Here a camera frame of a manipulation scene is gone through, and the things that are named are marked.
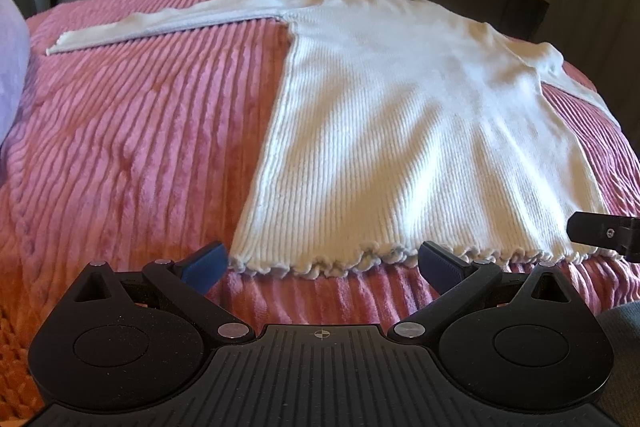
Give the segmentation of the pink corduroy bed blanket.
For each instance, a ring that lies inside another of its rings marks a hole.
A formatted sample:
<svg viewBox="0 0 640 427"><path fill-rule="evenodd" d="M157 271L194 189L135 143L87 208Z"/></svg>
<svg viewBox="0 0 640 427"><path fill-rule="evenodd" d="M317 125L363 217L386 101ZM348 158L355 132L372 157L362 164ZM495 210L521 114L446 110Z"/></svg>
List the pink corduroy bed blanket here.
<svg viewBox="0 0 640 427"><path fill-rule="evenodd" d="M1 147L1 421L42 408L27 349L91 260L139 270L218 241L230 245L276 97L288 31L275 20L46 55L63 32L206 0L86 0L28 25L29 65ZM597 109L544 86L577 134L614 215L639 217L639 161ZM209 293L266 323L387 329L437 298L418 272L380 265L349 277L228 273Z"/></svg>

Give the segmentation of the white ribbed knit sweater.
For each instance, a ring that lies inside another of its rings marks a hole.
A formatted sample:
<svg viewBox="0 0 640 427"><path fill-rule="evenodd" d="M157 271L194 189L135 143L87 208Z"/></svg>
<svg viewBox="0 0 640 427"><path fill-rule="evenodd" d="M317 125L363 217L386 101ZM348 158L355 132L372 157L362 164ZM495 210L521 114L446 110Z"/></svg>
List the white ribbed knit sweater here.
<svg viewBox="0 0 640 427"><path fill-rule="evenodd" d="M314 279L468 260L581 262L577 211L606 205L551 86L594 107L562 54L427 0L212 0L66 32L55 52L274 18L291 46L230 263Z"/></svg>

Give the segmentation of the lavender pillow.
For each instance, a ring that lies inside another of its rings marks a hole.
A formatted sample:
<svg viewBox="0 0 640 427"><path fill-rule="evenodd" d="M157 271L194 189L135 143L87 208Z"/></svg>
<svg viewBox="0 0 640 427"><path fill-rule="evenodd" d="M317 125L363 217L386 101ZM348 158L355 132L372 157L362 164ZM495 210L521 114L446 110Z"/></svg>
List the lavender pillow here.
<svg viewBox="0 0 640 427"><path fill-rule="evenodd" d="M29 29L13 0L0 0L0 142L17 115L29 62Z"/></svg>

